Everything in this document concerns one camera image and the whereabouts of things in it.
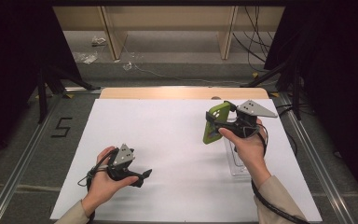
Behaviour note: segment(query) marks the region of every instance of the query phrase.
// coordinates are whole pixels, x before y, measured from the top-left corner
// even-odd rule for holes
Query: transparent block
[[[251,178],[248,169],[243,164],[243,161],[238,156],[238,153],[235,151],[235,146],[228,139],[224,138],[226,152],[227,152],[227,160],[229,165],[229,170],[232,175],[241,175],[244,177]]]

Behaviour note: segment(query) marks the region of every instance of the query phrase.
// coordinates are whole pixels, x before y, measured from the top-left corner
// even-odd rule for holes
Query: wrist
[[[259,189],[260,186],[271,177],[271,173],[264,162],[250,165],[248,168],[255,186]]]
[[[99,206],[99,204],[88,197],[88,195],[86,195],[86,197],[81,201],[81,205],[83,206],[86,217],[90,217],[90,215]]]

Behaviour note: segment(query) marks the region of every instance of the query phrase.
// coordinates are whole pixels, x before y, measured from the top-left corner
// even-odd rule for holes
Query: hand
[[[257,123],[262,124],[260,119],[257,119]],[[255,186],[259,189],[264,181],[271,177],[271,174],[264,161],[264,146],[258,134],[248,138],[240,138],[225,128],[220,128],[219,132],[235,145],[239,157],[248,169]],[[262,127],[260,127],[260,133],[265,139],[266,132]]]
[[[107,147],[98,155],[97,162],[114,149],[114,147]],[[102,165],[107,164],[107,161],[108,159],[106,158]],[[97,172],[92,179],[89,192],[82,200],[82,206],[86,212],[86,216],[89,217],[98,206],[109,201],[109,199],[111,199],[118,190],[134,183],[137,180],[138,176],[129,176],[120,181],[115,181],[109,177],[106,171]]]

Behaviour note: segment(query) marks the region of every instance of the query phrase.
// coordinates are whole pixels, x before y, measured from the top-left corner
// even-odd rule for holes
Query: green object
[[[230,109],[230,103],[224,102],[220,105],[212,107],[207,113],[212,115],[215,120],[227,121]],[[205,125],[205,132],[203,135],[203,143],[210,144],[222,138],[222,134],[218,133],[214,124],[207,120]]]

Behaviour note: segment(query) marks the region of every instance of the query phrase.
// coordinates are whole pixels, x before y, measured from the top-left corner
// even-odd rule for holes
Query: white board
[[[230,100],[240,105],[246,100]],[[276,113],[271,100],[255,100]],[[132,222],[257,221],[249,180],[230,174],[223,139],[202,143],[205,112],[216,100],[96,100],[51,219],[82,199],[77,182],[106,147],[126,143],[136,159],[130,170],[153,169],[141,188],[121,189],[96,211],[95,220]],[[322,221],[279,118],[268,129],[266,162],[308,221]]]

